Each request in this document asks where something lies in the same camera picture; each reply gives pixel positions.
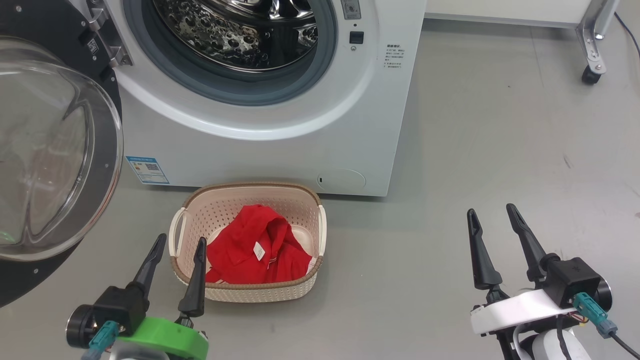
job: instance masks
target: cable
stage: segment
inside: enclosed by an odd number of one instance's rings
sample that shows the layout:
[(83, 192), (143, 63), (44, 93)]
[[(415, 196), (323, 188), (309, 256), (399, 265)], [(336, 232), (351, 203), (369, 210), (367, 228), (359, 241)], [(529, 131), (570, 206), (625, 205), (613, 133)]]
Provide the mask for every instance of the cable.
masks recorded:
[(578, 312), (568, 313), (567, 315), (570, 318), (574, 319), (575, 321), (579, 322), (580, 324), (584, 324), (584, 323), (588, 323), (589, 322), (589, 319), (587, 319), (586, 317), (580, 315)]
[(618, 20), (618, 22), (620, 23), (620, 25), (622, 25), (623, 28), (625, 28), (625, 30), (627, 30), (627, 33), (629, 33), (629, 36), (631, 36), (631, 40), (634, 41), (634, 44), (636, 45), (636, 50), (638, 51), (638, 56), (640, 56), (640, 46), (638, 46), (638, 41), (636, 40), (636, 37), (634, 36), (634, 34), (631, 32), (631, 30), (629, 30), (629, 28), (627, 27), (627, 25), (625, 25), (625, 22), (622, 21), (622, 19), (620, 18), (620, 16), (618, 16), (618, 13), (614, 12), (613, 15), (616, 17), (616, 19)]
[(632, 349), (629, 345), (627, 345), (624, 341), (622, 341), (614, 331), (610, 332), (609, 335), (611, 335), (611, 338), (613, 340), (616, 340), (616, 342), (620, 344), (622, 348), (624, 348), (627, 352), (629, 352), (631, 356), (633, 356), (636, 359), (640, 359), (640, 354), (638, 354), (634, 349)]
[(562, 319), (563, 317), (561, 315), (556, 316), (556, 331), (558, 335), (558, 341), (560, 341), (560, 350), (562, 350), (562, 353), (566, 358), (566, 360), (571, 360), (571, 355), (569, 354), (569, 349), (567, 349), (566, 347), (566, 342), (564, 341), (564, 334), (562, 332), (563, 331)]
[(521, 323), (520, 325), (516, 326), (516, 328), (513, 330), (513, 347), (516, 350), (516, 353), (518, 354), (518, 358), (519, 359), (525, 359), (525, 353), (526, 351), (522, 349), (522, 347), (520, 347), (520, 338), (518, 335), (520, 335), (521, 332), (523, 332), (522, 330), (524, 330), (526, 327), (526, 324)]

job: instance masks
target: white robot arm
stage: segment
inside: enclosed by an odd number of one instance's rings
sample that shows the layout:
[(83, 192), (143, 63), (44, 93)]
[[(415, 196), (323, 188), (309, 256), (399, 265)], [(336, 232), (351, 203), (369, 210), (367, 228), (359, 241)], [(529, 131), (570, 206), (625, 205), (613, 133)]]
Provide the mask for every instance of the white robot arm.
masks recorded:
[[(488, 290), (486, 304), (471, 311), (476, 334), (495, 335), (505, 360), (590, 360), (571, 328), (591, 320), (603, 338), (613, 338), (636, 359), (640, 355), (616, 335), (607, 319), (611, 289), (581, 258), (562, 261), (546, 254), (513, 204), (507, 204), (511, 226), (520, 238), (535, 290), (509, 297), (500, 289), (502, 276), (493, 267), (476, 212), (467, 213), (476, 289)], [(520, 340), (520, 334), (533, 334)]]

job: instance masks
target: white label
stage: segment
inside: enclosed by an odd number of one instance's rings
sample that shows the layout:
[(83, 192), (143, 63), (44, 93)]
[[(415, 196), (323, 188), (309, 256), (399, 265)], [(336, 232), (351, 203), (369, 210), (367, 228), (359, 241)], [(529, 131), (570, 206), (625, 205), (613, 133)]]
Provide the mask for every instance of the white label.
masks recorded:
[(311, 272), (311, 270), (314, 268), (314, 266), (316, 265), (318, 258), (311, 258), (311, 261), (309, 261), (309, 266), (307, 267), (307, 274), (309, 274)]
[(100, 48), (98, 47), (98, 43), (95, 42), (94, 38), (91, 39), (91, 41), (89, 41), (89, 44), (87, 44), (87, 47), (91, 51), (92, 55), (95, 55), (95, 53), (97, 53), (98, 50), (100, 50)]
[(169, 180), (164, 176), (155, 158), (139, 158), (137, 156), (127, 156), (131, 168), (135, 171), (138, 179), (143, 184), (168, 184)]
[(360, 2), (358, 0), (342, 0), (342, 12), (346, 20), (361, 19)]
[(385, 49), (385, 68), (401, 69), (404, 62), (404, 49), (398, 44), (387, 44)]
[(253, 246), (253, 253), (255, 254), (255, 257), (258, 258), (258, 261), (262, 260), (262, 257), (264, 256), (264, 249), (260, 246), (260, 244), (258, 244), (257, 241)]

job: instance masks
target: washing machine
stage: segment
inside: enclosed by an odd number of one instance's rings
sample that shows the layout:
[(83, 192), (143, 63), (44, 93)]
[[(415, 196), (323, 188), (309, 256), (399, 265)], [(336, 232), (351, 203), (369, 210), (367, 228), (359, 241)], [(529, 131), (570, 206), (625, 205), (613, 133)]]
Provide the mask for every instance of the washing machine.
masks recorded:
[(426, 0), (72, 3), (142, 183), (387, 194)]

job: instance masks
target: red clothing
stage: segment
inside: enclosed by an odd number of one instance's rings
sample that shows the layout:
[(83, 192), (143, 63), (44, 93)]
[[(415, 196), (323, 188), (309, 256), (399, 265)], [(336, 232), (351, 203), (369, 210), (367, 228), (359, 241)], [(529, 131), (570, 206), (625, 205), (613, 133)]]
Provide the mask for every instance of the red clothing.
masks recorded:
[(297, 280), (307, 274), (311, 258), (284, 217), (268, 206), (245, 206), (207, 246), (211, 269), (206, 281), (262, 284)]

